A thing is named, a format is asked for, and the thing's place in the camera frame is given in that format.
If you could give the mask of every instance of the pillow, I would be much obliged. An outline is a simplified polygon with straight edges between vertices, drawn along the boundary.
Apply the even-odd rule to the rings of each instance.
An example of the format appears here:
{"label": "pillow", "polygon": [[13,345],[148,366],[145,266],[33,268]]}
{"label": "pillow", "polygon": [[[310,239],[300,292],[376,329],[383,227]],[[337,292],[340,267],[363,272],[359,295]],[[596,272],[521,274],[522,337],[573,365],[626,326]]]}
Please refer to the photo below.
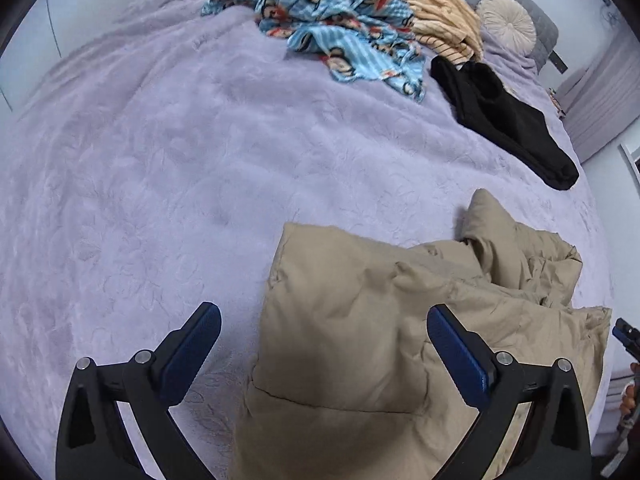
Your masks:
{"label": "pillow", "polygon": [[505,47],[528,56],[536,46],[536,27],[527,9],[516,0],[481,0],[476,8],[480,21]]}

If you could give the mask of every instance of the beige blanket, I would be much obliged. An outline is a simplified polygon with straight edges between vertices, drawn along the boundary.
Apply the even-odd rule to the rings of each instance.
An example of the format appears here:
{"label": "beige blanket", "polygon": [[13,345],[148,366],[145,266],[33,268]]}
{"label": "beige blanket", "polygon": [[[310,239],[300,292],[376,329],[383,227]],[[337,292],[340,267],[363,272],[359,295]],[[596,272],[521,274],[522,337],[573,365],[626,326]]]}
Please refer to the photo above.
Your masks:
{"label": "beige blanket", "polygon": [[[236,425],[233,480],[431,478],[478,414],[428,339],[425,318],[437,303],[522,363],[571,360],[591,407],[610,310],[569,306],[582,267],[576,249],[514,222],[482,189],[463,236],[405,249],[285,225]],[[506,465],[526,409],[488,478]]]}
{"label": "beige blanket", "polygon": [[420,43],[453,64],[482,60],[480,18],[465,0],[406,0]]}

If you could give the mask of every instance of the black garment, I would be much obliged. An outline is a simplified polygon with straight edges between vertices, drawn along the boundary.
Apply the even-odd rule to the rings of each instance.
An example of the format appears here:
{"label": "black garment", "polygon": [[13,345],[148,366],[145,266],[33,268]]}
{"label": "black garment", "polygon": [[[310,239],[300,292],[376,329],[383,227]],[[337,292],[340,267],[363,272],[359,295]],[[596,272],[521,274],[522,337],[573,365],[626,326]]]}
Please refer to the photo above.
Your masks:
{"label": "black garment", "polygon": [[438,56],[431,75],[456,108],[460,124],[517,156],[549,187],[569,189],[578,170],[549,135],[540,110],[509,94],[484,63],[466,62],[460,70]]}

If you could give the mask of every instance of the blue blanket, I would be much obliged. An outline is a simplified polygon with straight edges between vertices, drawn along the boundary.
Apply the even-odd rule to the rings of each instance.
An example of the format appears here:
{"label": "blue blanket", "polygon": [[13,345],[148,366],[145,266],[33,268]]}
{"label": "blue blanket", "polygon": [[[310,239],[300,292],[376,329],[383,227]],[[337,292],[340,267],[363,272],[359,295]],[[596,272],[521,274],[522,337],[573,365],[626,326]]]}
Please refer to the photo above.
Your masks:
{"label": "blue blanket", "polygon": [[313,52],[335,79],[382,80],[420,102],[425,58],[403,0],[208,0],[202,15],[232,5],[255,9],[258,27],[287,38],[287,48]]}

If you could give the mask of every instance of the clothing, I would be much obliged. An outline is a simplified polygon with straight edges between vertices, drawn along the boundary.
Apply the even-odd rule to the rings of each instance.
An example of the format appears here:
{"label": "clothing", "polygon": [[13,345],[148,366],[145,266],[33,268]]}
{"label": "clothing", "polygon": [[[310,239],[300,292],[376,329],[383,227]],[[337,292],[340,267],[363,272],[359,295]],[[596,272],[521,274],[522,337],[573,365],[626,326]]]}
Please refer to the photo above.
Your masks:
{"label": "clothing", "polygon": [[482,60],[480,18],[465,0],[406,0],[420,43],[455,65]]}
{"label": "clothing", "polygon": [[469,61],[457,70],[438,56],[431,76],[460,124],[519,158],[549,187],[567,190],[576,183],[578,169],[549,135],[544,114],[510,95],[488,65]]}
{"label": "clothing", "polygon": [[[521,363],[566,357],[591,407],[610,310],[569,306],[582,269],[575,247],[515,222],[483,189],[462,236],[407,249],[285,225],[231,480],[432,478],[478,414],[430,343],[434,304]],[[526,414],[521,405],[487,478],[504,469]]]}
{"label": "clothing", "polygon": [[287,48],[315,52],[341,82],[383,80],[420,102],[425,58],[408,26],[402,0],[209,0],[202,15],[241,4],[255,9],[258,27],[287,38]]}

